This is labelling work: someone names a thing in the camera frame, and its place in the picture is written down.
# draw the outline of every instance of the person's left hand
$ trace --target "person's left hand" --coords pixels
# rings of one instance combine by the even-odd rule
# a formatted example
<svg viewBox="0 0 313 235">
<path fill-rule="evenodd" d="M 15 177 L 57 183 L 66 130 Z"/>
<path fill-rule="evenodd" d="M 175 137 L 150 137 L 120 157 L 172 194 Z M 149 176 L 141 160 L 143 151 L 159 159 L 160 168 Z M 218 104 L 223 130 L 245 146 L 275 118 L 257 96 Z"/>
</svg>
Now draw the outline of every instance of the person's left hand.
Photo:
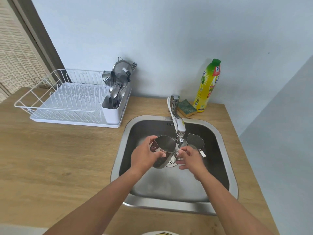
<svg viewBox="0 0 313 235">
<path fill-rule="evenodd" d="M 151 152 L 149 144 L 156 138 L 157 136 L 146 137 L 131 154 L 131 167 L 141 172 L 142 175 L 153 166 L 158 158 L 166 157 L 164 152 Z"/>
</svg>

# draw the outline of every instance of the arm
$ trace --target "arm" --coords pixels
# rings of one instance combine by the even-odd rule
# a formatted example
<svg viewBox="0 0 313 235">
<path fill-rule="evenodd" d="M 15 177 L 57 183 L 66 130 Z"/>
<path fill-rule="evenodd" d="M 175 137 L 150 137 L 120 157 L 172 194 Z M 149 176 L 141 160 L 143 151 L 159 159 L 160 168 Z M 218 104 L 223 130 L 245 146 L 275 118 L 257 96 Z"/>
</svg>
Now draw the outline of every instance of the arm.
<svg viewBox="0 0 313 235">
<path fill-rule="evenodd" d="M 178 152 L 183 158 L 176 161 L 179 169 L 189 169 L 201 182 L 227 235 L 273 235 L 208 172 L 198 151 L 185 146 Z"/>
<path fill-rule="evenodd" d="M 157 136 L 149 136 L 131 154 L 131 168 L 96 195 L 69 213 L 44 235 L 103 234 L 132 187 L 163 152 L 151 152 L 149 144 Z"/>
</svg>

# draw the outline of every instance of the wire dish rack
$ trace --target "wire dish rack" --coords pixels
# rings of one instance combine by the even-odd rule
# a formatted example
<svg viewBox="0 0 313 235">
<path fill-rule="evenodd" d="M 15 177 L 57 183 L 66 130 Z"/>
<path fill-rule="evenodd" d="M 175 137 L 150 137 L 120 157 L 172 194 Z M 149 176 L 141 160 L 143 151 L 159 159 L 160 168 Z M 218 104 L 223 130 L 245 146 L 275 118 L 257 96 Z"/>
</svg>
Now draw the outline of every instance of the wire dish rack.
<svg viewBox="0 0 313 235">
<path fill-rule="evenodd" d="M 127 102 L 124 109 L 118 111 L 117 124 L 105 120 L 111 115 L 104 115 L 101 104 L 110 94 L 110 87 L 103 82 L 102 72 L 98 71 L 55 70 L 24 94 L 14 106 L 22 108 L 37 122 L 117 128 L 131 94 L 129 84 L 127 88 L 128 94 L 124 96 Z"/>
</svg>

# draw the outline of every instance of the yellow sponge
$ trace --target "yellow sponge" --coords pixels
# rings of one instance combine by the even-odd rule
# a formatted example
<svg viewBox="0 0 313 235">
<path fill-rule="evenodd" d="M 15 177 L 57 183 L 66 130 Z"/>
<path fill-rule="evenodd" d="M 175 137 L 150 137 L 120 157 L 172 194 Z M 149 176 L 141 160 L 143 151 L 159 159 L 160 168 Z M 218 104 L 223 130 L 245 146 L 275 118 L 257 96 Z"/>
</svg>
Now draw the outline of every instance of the yellow sponge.
<svg viewBox="0 0 313 235">
<path fill-rule="evenodd" d="M 177 105 L 177 109 L 185 117 L 189 117 L 190 115 L 197 114 L 197 110 L 187 100 L 183 100 L 182 102 L 179 102 Z"/>
</svg>

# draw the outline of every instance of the dish soap bottle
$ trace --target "dish soap bottle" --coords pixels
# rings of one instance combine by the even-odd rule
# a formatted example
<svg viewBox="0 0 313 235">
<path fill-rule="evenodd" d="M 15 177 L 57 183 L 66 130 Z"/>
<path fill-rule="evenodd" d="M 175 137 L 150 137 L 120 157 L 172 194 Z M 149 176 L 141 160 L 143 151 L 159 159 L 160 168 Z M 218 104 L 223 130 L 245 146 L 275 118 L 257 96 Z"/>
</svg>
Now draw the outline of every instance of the dish soap bottle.
<svg viewBox="0 0 313 235">
<path fill-rule="evenodd" d="M 193 107 L 196 108 L 198 112 L 203 112 L 207 103 L 209 101 L 210 95 L 218 81 L 221 72 L 221 60 L 213 59 L 201 77 L 200 87 L 195 98 Z"/>
</svg>

